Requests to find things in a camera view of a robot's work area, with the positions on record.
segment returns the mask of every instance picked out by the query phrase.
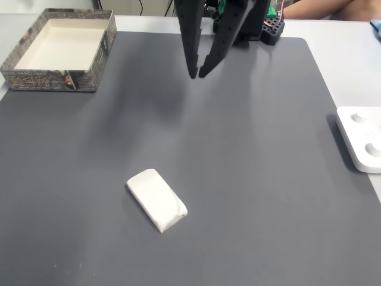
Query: open box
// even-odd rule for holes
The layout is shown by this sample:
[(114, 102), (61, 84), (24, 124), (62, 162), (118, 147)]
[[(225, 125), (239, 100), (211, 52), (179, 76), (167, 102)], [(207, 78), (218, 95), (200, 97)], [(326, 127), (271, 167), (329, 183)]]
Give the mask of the open box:
[(11, 89), (95, 92), (115, 34), (112, 11), (46, 9), (0, 71)]

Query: white foam block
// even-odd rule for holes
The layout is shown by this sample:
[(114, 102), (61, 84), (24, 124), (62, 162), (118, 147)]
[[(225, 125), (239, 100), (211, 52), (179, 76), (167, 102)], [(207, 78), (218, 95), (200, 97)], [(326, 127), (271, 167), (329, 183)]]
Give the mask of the white foam block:
[(160, 232), (188, 214), (183, 202), (154, 169), (132, 177), (127, 186)]

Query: table surface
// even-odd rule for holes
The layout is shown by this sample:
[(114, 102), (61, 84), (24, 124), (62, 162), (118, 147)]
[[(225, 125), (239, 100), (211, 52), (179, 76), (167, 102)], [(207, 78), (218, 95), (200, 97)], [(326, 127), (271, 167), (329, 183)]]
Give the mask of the table surface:
[[(1, 14), (0, 62), (36, 19), (35, 14)], [(115, 17), (118, 31), (180, 33), (174, 17)], [(202, 34), (212, 34), (212, 20), (202, 21)], [(315, 58), (337, 107), (381, 106), (381, 43), (366, 22), (286, 20), (283, 37), (303, 38)], [(0, 99), (7, 91), (0, 76)], [(381, 198), (381, 175), (369, 174)]]

